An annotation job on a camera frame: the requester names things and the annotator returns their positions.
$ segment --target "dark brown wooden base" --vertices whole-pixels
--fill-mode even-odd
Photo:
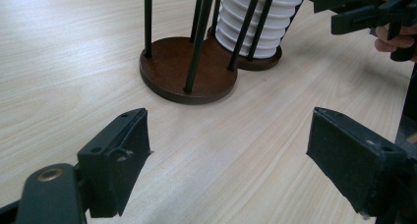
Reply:
[[[152,57],[141,54],[141,76],[147,86],[156,94],[168,100],[184,104],[205,104],[214,102],[232,89],[237,79],[237,70],[228,71],[231,52],[208,35],[203,43],[200,64],[197,69],[191,93],[184,91],[190,68],[193,43],[189,37],[169,37],[151,45]],[[260,71],[276,65],[281,56],[276,54],[268,59],[248,61],[239,57],[236,66],[240,69]]]

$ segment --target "screw hole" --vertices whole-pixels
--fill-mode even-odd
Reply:
[[[116,161],[117,162],[123,162],[126,161],[128,158],[125,155],[120,155],[119,157],[117,157]]]
[[[370,144],[370,145],[375,145],[375,143],[371,140],[366,140],[366,143]]]
[[[63,173],[64,173],[64,170],[62,170],[61,168],[52,168],[52,169],[42,172],[37,177],[37,180],[40,182],[49,182],[61,176]]]
[[[390,148],[388,146],[384,146],[383,147],[383,151],[385,151],[385,152],[393,152],[392,148]]]
[[[101,151],[101,148],[100,147],[95,147],[95,148],[93,148],[92,150],[91,150],[91,152],[92,153],[98,153],[98,152],[100,152]]]

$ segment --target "finger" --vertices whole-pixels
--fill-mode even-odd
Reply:
[[[376,39],[374,45],[380,52],[394,52],[397,49],[395,46],[389,45],[381,39]]]
[[[400,48],[408,48],[413,45],[414,38],[408,35],[398,35],[391,40],[387,40],[388,30],[384,27],[376,28],[376,35],[386,44],[397,46]]]
[[[402,35],[414,35],[417,34],[417,26],[402,27],[399,32]]]

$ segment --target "brass screw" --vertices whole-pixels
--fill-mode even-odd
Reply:
[[[62,170],[61,168],[51,168],[42,172],[37,177],[37,180],[40,182],[49,182],[61,176],[63,173],[64,173],[64,170]]]

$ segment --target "white ribbed cylinder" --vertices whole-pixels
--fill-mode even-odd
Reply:
[[[215,37],[218,42],[229,51],[233,51],[243,20],[251,0],[221,0],[221,8],[218,15],[218,24]],[[247,56],[252,45],[252,40],[258,26],[261,12],[266,0],[259,0],[254,17],[249,25],[245,40],[240,50],[240,55]],[[295,13],[295,7],[302,0],[273,0],[270,5],[268,17],[264,25],[261,37],[254,54],[254,58],[265,59],[273,56],[281,38],[285,35],[285,29],[290,24],[290,18]]]

